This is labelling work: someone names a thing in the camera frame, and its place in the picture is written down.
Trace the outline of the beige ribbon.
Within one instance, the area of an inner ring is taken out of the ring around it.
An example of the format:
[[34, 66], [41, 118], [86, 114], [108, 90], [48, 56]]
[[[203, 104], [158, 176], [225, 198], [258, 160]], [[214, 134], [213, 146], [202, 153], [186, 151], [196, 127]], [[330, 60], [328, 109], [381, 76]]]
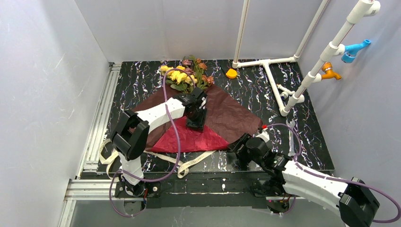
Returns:
[[[98, 149], [98, 155], [99, 155], [99, 161], [101, 162], [102, 165], [106, 165], [106, 175], [109, 177], [109, 179], [112, 179], [112, 176], [109, 175], [109, 171], [111, 168], [111, 165], [114, 163], [114, 161], [116, 160], [116, 158], [119, 156], [118, 152], [116, 151], [116, 149], [112, 150], [111, 155], [108, 158], [104, 158], [103, 155], [101, 154], [101, 152], [103, 151], [103, 149], [105, 148], [106, 144], [111, 143], [110, 139], [106, 139], [104, 140], [99, 149]], [[150, 154], [153, 156], [156, 156], [159, 159], [162, 159], [164, 161], [168, 161], [171, 163], [175, 163], [176, 159], [169, 157], [167, 155], [162, 155], [159, 153], [154, 153], [154, 152], [148, 152], [148, 151], [144, 151], [146, 154]], [[201, 162], [202, 160], [204, 160], [205, 158], [211, 156], [212, 154], [214, 154], [216, 151], [205, 151], [203, 152], [201, 155], [199, 155], [198, 157], [196, 157], [193, 160], [187, 161], [187, 162], [183, 162], [183, 161], [178, 161], [178, 170], [177, 170], [177, 176], [178, 178], [184, 178], [186, 175], [188, 175], [189, 173], [189, 168], [191, 166], [194, 166], [195, 164]]]

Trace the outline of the yellow fake flower bunch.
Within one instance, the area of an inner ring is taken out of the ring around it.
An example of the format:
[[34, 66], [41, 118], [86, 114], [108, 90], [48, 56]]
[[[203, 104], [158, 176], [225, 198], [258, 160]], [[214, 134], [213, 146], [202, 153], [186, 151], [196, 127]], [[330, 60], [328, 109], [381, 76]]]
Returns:
[[171, 88], [182, 93], [192, 92], [198, 83], [193, 70], [188, 66], [177, 66], [176, 69], [178, 70], [173, 69], [174, 67], [168, 67], [167, 65], [160, 66], [161, 75], [166, 75], [166, 83]]

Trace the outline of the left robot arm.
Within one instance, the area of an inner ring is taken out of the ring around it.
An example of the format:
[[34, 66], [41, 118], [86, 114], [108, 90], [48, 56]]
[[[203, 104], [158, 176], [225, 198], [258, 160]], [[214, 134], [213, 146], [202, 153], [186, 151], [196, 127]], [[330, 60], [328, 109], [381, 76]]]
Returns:
[[145, 151], [148, 135], [154, 129], [170, 122], [174, 129], [178, 153], [174, 165], [180, 160], [182, 145], [174, 120], [187, 118], [187, 127], [203, 129], [207, 114], [207, 94], [196, 87], [189, 94], [176, 94], [162, 104], [150, 109], [133, 112], [127, 110], [111, 135], [113, 148], [117, 151], [121, 169], [118, 172], [123, 188], [134, 197], [145, 190], [145, 183], [160, 182], [171, 174], [158, 179], [146, 179], [142, 171], [140, 156]]

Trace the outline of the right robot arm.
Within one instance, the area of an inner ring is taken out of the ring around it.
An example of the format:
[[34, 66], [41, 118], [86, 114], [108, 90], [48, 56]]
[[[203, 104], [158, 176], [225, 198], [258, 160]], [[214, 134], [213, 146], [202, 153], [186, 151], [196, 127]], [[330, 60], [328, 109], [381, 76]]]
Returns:
[[245, 133], [228, 145], [242, 166], [253, 161], [269, 175], [267, 181], [258, 184], [257, 192], [300, 196], [332, 211], [349, 227], [371, 226], [380, 203], [362, 187], [362, 180], [354, 177], [346, 183], [341, 178], [330, 179], [271, 148], [267, 133], [255, 137]]

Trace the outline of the orange fake flower stem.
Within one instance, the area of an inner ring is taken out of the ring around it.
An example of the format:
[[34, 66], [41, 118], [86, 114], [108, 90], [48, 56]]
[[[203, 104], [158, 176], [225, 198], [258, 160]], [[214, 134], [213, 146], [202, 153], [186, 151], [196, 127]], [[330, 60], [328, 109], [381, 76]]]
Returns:
[[208, 67], [203, 60], [196, 58], [193, 55], [190, 55], [187, 60], [190, 63], [188, 66], [191, 69], [192, 75], [197, 79], [197, 87], [205, 90], [214, 84], [214, 78], [206, 75]]

